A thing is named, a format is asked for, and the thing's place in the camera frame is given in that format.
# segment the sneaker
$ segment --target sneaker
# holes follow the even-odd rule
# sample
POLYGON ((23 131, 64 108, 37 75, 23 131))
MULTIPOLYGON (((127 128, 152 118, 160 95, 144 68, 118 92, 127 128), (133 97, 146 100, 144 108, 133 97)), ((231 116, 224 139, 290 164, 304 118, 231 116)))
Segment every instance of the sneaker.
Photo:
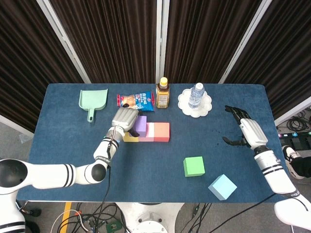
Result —
POLYGON ((282 150, 283 150, 286 166, 287 166, 287 169, 289 170, 290 174, 297 180, 303 179, 304 177, 303 176, 299 176, 295 172, 294 168, 291 165, 292 160, 294 158, 300 157, 300 154, 298 152, 294 151, 293 148, 291 148, 289 146, 283 146, 282 150))

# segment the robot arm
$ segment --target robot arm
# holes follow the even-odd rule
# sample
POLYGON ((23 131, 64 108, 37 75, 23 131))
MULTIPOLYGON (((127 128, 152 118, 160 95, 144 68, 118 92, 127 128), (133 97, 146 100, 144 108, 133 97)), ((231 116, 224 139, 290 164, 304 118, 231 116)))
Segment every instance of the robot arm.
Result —
POLYGON ((0 233, 24 232, 24 217, 15 207, 19 189, 28 185, 48 189, 103 181, 124 132, 133 127, 137 116, 138 110, 119 108, 112 127, 94 152, 95 162, 89 165, 35 165, 16 159, 0 160, 0 204, 6 210, 6 215, 0 218, 0 233))
POLYGON ((233 146, 249 146, 255 152, 254 159, 272 191, 288 198, 275 204, 277 218, 285 224, 311 230, 311 203, 299 193, 284 171, 280 160, 266 147, 268 139, 259 124, 242 109, 225 106, 225 110, 233 114, 244 138, 231 141, 223 137, 223 140, 233 146))

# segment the curtain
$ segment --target curtain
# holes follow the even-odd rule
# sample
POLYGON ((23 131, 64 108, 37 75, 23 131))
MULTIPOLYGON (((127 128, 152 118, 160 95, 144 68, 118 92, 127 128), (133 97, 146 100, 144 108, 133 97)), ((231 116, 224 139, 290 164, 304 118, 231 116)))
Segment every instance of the curtain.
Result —
POLYGON ((154 83, 156 0, 50 0, 93 83, 154 83))
POLYGON ((226 83, 266 88, 275 118, 311 96, 311 1, 273 0, 226 83))
POLYGON ((170 0, 164 75, 172 83, 217 83, 260 0, 170 0))
POLYGON ((34 132, 49 83, 82 83, 35 0, 0 1, 0 114, 34 132))

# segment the green cube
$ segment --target green cube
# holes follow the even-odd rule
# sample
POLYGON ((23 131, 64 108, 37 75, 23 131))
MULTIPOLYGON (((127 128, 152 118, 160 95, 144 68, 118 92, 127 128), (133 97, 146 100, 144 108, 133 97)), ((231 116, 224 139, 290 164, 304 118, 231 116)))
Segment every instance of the green cube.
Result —
POLYGON ((202 156, 184 159, 185 176, 202 176, 205 174, 202 156))

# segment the mint green dustpan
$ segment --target mint green dustpan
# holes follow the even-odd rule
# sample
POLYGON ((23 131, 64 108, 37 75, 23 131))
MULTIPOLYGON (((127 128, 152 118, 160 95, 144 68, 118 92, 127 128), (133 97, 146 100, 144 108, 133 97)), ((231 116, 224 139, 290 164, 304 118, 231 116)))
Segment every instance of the mint green dustpan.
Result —
POLYGON ((102 110, 106 106, 108 89, 99 91, 80 91, 79 106, 88 111, 87 121, 93 122, 94 111, 102 110))

